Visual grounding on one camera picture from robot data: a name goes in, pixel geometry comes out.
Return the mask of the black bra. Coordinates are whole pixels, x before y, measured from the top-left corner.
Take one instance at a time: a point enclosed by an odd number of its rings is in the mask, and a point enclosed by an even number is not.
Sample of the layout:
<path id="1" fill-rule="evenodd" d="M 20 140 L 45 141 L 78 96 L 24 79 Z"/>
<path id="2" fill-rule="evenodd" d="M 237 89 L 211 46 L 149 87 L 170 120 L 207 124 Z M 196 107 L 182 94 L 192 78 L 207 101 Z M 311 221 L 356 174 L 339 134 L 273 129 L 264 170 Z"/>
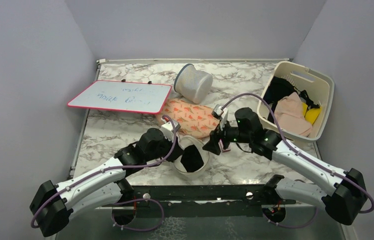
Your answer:
<path id="1" fill-rule="evenodd" d="M 204 161 L 195 145 L 185 148 L 180 162 L 188 173 L 196 172 L 204 166 Z"/>

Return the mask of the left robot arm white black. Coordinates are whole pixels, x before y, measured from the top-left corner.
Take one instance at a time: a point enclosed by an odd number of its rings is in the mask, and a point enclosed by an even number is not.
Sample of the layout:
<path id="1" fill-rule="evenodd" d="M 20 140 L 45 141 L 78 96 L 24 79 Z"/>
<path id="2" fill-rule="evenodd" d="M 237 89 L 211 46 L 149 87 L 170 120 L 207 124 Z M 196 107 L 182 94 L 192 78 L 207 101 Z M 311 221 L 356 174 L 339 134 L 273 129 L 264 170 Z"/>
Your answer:
<path id="1" fill-rule="evenodd" d="M 181 154 L 175 128 L 169 125 L 150 128 L 140 140 L 120 149 L 111 159 L 80 177 L 59 183 L 43 182 L 29 205 L 33 215 L 30 226 L 40 229 L 44 237 L 54 235 L 68 225 L 70 217 L 80 212 L 75 206 L 95 191 Z"/>

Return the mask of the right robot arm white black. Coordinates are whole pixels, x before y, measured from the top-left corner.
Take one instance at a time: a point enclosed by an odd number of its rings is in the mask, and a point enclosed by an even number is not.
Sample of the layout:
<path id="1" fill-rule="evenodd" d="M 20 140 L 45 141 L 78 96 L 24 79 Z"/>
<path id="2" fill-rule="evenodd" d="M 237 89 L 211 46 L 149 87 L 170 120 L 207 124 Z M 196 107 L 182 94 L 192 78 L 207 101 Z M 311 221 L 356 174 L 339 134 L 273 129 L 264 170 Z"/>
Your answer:
<path id="1" fill-rule="evenodd" d="M 363 174 L 355 168 L 344 170 L 302 151 L 290 140 L 270 129 L 262 127 L 255 112 L 243 107 L 235 112 L 237 126 L 231 126 L 227 112 L 221 106 L 212 110 L 212 117 L 219 120 L 210 132 L 203 150 L 220 155 L 231 143 L 248 144 L 250 152 L 276 161 L 312 183 L 296 183 L 282 176 L 273 176 L 263 190 L 264 199 L 274 204 L 278 200 L 296 200 L 316 206 L 335 221 L 350 226 L 368 200 Z"/>

